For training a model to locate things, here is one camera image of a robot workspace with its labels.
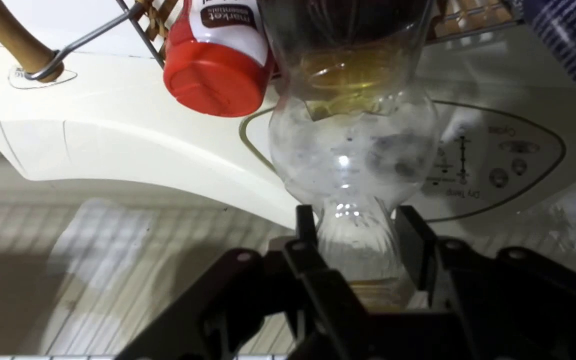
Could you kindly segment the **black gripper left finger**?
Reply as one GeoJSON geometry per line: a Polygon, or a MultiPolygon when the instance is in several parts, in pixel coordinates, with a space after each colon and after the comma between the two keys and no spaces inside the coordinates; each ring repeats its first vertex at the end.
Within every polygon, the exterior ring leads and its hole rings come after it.
{"type": "Polygon", "coordinates": [[[297,336],[289,360],[366,360],[366,310],[319,254],[312,209],[299,206],[297,222],[267,254],[225,253],[114,360],[235,360],[274,314],[297,336]]]}

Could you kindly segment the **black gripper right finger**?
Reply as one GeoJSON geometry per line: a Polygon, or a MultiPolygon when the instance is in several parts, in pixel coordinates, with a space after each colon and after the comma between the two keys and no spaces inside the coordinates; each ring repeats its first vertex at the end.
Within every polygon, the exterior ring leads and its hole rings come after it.
{"type": "Polygon", "coordinates": [[[397,319],[398,360],[576,360],[576,273],[523,246],[441,239],[412,206],[397,232],[430,308],[397,319]]]}

